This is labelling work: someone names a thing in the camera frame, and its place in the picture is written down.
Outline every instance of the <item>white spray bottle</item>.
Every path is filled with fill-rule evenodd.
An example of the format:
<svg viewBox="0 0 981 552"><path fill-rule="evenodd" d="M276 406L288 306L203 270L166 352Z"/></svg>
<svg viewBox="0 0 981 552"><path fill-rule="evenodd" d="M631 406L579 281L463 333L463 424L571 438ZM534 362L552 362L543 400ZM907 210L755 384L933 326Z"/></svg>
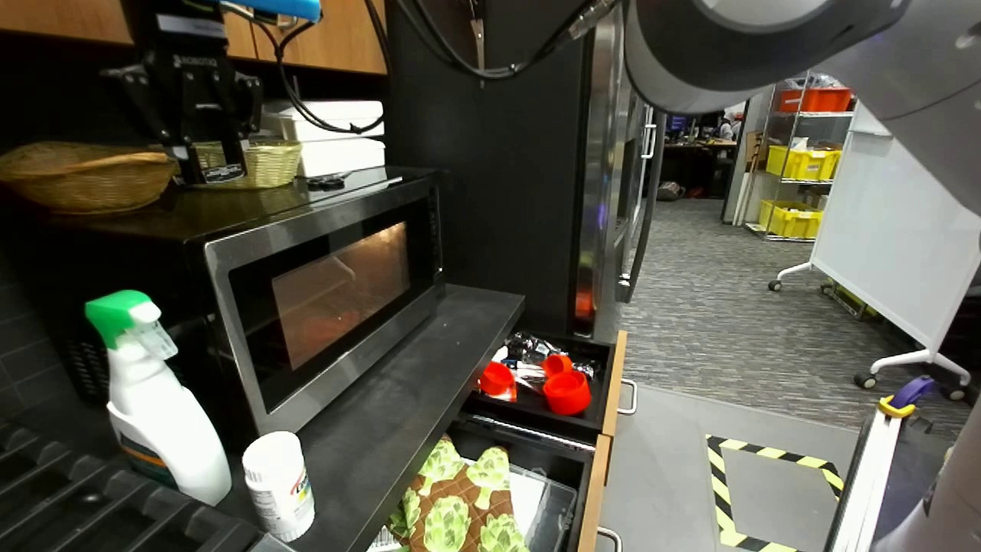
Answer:
<svg viewBox="0 0 981 552"><path fill-rule="evenodd" d="M229 489L229 467L209 415L166 364L176 346L158 328L158 306L124 287L88 301L87 318L107 346L107 412L127 464L194 499L220 502Z"/></svg>

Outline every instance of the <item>open drawer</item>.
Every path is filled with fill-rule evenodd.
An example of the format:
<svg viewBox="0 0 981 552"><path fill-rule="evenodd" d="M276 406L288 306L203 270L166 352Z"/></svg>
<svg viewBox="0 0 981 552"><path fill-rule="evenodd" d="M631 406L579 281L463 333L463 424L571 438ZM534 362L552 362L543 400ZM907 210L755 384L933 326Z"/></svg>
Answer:
<svg viewBox="0 0 981 552"><path fill-rule="evenodd" d="M623 409L623 364L626 364L626 330L616 344L588 344L588 340L555 340L566 350L574 362L588 364L591 376L591 406L579 418L552 415L540 391L518 387L518 400L492 400L471 391L463 406L465 415L509 420L527 430L540 430L560 438L595 441L597 435L616 432L616 412Z"/></svg>
<svg viewBox="0 0 981 552"><path fill-rule="evenodd" d="M468 415L455 418L448 435L468 460L486 446L509 453L515 517L518 528L527 528L527 546L534 552L595 549L610 468L607 435L582 443Z"/></svg>

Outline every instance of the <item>microwave window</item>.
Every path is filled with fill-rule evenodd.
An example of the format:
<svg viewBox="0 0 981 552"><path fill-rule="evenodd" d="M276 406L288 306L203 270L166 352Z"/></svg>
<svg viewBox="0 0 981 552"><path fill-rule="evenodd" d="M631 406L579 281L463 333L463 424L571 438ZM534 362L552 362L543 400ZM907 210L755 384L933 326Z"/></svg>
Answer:
<svg viewBox="0 0 981 552"><path fill-rule="evenodd" d="M404 222L276 277L288 369L302 369L406 287Z"/></svg>

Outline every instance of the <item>floor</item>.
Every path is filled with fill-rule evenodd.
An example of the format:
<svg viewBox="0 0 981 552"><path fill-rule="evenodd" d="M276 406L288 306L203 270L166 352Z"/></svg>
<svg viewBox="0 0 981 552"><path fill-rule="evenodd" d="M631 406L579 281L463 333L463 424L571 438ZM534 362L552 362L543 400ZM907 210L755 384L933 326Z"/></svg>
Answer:
<svg viewBox="0 0 981 552"><path fill-rule="evenodd" d="M637 391L637 415L616 430L605 508L605 528L626 549L825 549L840 492L829 480L850 477L858 430L654 387Z"/></svg>
<svg viewBox="0 0 981 552"><path fill-rule="evenodd" d="M627 375L721 400L865 427L878 391L852 387L883 357L875 321L825 298L817 274L767 290L775 270L809 258L809 245L767 242L721 224L717 198L659 203L648 265L626 306ZM878 390L909 375L891 370ZM934 398L922 409L933 435L952 441L967 409Z"/></svg>
<svg viewBox="0 0 981 552"><path fill-rule="evenodd" d="M725 228L714 198L657 207L648 268L626 306L627 375L644 384L644 406L637 418L623 420L605 523L648 549L681 544L691 552L729 549L721 546L710 515L705 435L825 453L847 472L850 438L855 441L868 427L874 398L897 390L912 370L878 376L874 391L858 390L852 375L883 357L883 321L855 318L822 294L817 274L791 279L782 294L767 290L775 270L809 258L809 245L762 242ZM933 398L920 412L930 430L912 424L897 441L875 532L891 529L930 492L945 451L967 418L967 406L946 398ZM752 472L746 467L755 460L737 451L725 453L729 460L737 529L822 549L828 502L815 499L828 499L828 489L799 487L791 499L767 496L767 487L791 487L791 480L773 483L777 468L793 477L799 468L756 464ZM809 508L799 512L809 523L796 532L784 522L784 502Z"/></svg>

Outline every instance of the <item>microwave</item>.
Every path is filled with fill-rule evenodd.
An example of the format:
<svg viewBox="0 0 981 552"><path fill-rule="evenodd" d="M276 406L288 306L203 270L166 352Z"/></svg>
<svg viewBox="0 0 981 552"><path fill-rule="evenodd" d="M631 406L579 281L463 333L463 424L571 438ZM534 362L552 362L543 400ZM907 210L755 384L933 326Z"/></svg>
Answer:
<svg viewBox="0 0 981 552"><path fill-rule="evenodd" d="M179 346L174 375L228 446L310 424L424 326L441 290L432 173L364 167L343 191L174 191L117 217L20 217L6 251L96 406L107 362L82 302L146 290Z"/></svg>

